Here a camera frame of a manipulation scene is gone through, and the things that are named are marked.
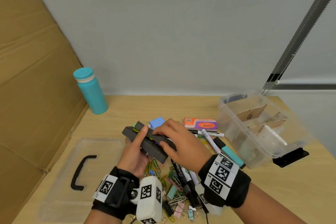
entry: teal water bottle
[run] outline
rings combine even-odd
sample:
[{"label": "teal water bottle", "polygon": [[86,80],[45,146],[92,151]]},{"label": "teal water bottle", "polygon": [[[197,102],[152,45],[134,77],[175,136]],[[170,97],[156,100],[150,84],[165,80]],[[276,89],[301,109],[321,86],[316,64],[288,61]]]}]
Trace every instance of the teal water bottle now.
[{"label": "teal water bottle", "polygon": [[89,67],[82,67],[73,73],[86,102],[94,114],[106,112],[108,105],[98,79]]}]

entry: blue block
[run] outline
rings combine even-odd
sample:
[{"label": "blue block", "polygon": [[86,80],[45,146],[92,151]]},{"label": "blue block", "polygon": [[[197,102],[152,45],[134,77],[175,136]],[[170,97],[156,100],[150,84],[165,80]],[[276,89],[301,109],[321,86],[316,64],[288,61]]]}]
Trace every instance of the blue block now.
[{"label": "blue block", "polygon": [[165,120],[162,117],[156,118],[154,120],[151,120],[149,124],[152,126],[153,129],[156,129],[157,127],[164,124]]}]

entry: forearm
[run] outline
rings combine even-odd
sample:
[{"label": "forearm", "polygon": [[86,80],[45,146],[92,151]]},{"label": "forearm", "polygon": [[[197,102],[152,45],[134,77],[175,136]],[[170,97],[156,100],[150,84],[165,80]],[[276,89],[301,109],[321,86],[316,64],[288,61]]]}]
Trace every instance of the forearm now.
[{"label": "forearm", "polygon": [[98,210],[91,210],[84,224],[121,224],[122,220],[103,213]]},{"label": "forearm", "polygon": [[250,183],[244,204],[233,211],[244,224],[305,224],[294,213]]}]

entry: cardboard box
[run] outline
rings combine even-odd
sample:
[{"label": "cardboard box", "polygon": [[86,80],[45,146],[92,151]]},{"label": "cardboard box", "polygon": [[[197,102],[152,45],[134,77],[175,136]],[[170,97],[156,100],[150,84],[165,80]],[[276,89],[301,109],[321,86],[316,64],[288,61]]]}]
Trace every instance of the cardboard box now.
[{"label": "cardboard box", "polygon": [[41,0],[0,0],[0,216],[11,223],[86,110],[81,67]]}]

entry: white wall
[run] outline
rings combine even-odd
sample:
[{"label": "white wall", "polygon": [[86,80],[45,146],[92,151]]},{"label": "white wall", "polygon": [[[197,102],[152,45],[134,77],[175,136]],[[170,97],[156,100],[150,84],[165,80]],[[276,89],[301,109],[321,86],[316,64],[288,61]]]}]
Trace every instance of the white wall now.
[{"label": "white wall", "polygon": [[271,90],[336,158],[336,90]]},{"label": "white wall", "polygon": [[44,0],[107,94],[261,89],[314,0]]},{"label": "white wall", "polygon": [[336,0],[331,0],[280,83],[336,84]]}]

